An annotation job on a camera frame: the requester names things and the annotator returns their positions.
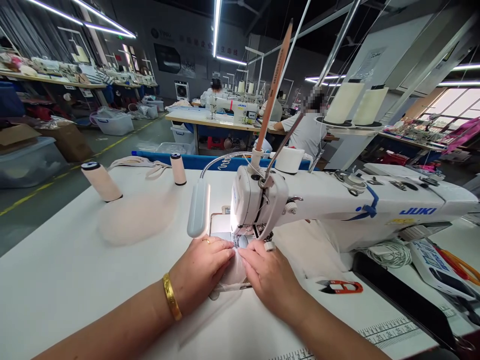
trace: blue strap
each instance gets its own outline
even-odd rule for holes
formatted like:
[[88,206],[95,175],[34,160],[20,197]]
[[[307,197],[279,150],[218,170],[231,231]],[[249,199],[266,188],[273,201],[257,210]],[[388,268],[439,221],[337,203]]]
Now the blue strap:
[[365,212],[362,212],[361,214],[358,214],[357,216],[354,216],[351,219],[343,220],[343,221],[360,220],[368,217],[374,218],[377,215],[377,204],[379,203],[379,196],[370,186],[367,185],[366,188],[370,192],[370,194],[373,196],[373,202],[371,203],[371,205],[363,205],[361,209],[364,210]]

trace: fan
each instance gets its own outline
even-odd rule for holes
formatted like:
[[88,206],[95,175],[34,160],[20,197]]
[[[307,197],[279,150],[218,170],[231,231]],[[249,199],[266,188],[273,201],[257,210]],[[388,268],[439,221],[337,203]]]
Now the fan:
[[189,83],[175,80],[175,92],[177,100],[190,101]]

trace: worker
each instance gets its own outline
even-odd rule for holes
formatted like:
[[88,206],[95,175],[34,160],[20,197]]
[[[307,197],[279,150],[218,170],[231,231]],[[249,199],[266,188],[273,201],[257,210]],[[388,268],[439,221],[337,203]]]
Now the worker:
[[207,109],[210,109],[210,102],[212,95],[217,98],[227,99],[228,94],[222,91],[222,82],[219,78],[212,78],[210,88],[203,92],[200,96],[200,104]]
[[[314,159],[319,151],[319,144],[327,135],[327,127],[322,123],[326,110],[325,94],[317,93],[311,104],[306,106],[303,119],[297,125],[290,137],[288,146],[305,150]],[[300,112],[276,123],[273,128],[279,131],[288,132],[300,116]]]
[[[193,239],[168,273],[171,287],[162,280],[153,283],[34,360],[138,359],[176,320],[188,317],[207,299],[234,256],[241,256],[248,281],[265,307],[290,326],[316,359],[389,359],[306,292],[279,249],[267,252],[258,240],[238,254],[233,247],[219,237]],[[165,288],[172,289],[170,296]],[[213,335],[212,344],[216,342]]]
[[[282,109],[282,104],[279,102],[279,98],[282,97],[284,95],[284,92],[283,91],[279,91],[278,92],[278,95],[276,96],[276,100],[275,100],[275,103],[273,104],[273,108],[271,109],[271,114],[270,114],[270,120],[269,121],[272,121],[272,122],[279,122],[280,120],[282,120],[282,112],[283,112],[283,109]],[[261,117],[264,116],[265,114],[265,110],[267,108],[267,103],[269,101],[265,101],[260,109],[260,111],[258,112],[258,115],[260,115]]]

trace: woman's right hand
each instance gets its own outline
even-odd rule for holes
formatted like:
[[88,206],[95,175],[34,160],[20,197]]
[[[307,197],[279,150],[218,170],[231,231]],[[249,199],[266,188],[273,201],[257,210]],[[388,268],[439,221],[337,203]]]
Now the woman's right hand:
[[263,241],[239,248],[246,276],[272,314],[294,327],[305,318],[310,298],[300,286],[287,258],[277,248],[267,252]]

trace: window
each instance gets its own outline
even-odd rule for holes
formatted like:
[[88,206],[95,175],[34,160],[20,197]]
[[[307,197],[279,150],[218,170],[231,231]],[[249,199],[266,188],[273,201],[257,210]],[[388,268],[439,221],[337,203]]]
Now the window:
[[480,88],[448,89],[420,116],[427,120],[431,114],[441,114],[432,124],[434,132],[450,133],[467,121],[480,116]]

